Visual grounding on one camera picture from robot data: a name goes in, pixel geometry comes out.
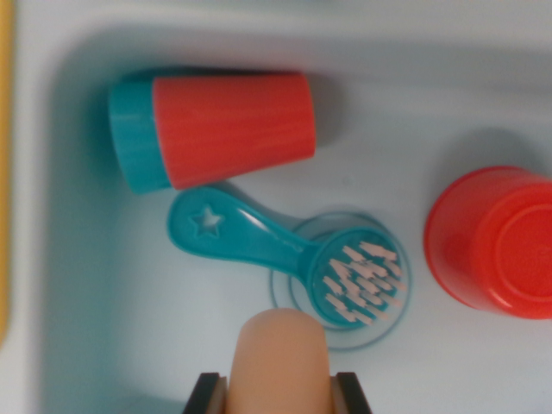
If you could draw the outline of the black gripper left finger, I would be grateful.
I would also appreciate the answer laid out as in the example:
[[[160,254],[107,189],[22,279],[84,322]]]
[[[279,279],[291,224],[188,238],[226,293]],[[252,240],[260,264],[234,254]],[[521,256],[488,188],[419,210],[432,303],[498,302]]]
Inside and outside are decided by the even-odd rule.
[[[226,411],[228,380],[219,373],[201,373],[183,414],[223,414]]]

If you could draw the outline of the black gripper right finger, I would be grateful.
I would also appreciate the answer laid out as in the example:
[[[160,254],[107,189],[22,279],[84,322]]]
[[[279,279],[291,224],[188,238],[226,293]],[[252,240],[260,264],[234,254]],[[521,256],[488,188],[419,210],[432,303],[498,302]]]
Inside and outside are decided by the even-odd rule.
[[[337,373],[330,377],[330,384],[334,413],[372,414],[372,409],[355,373]]]

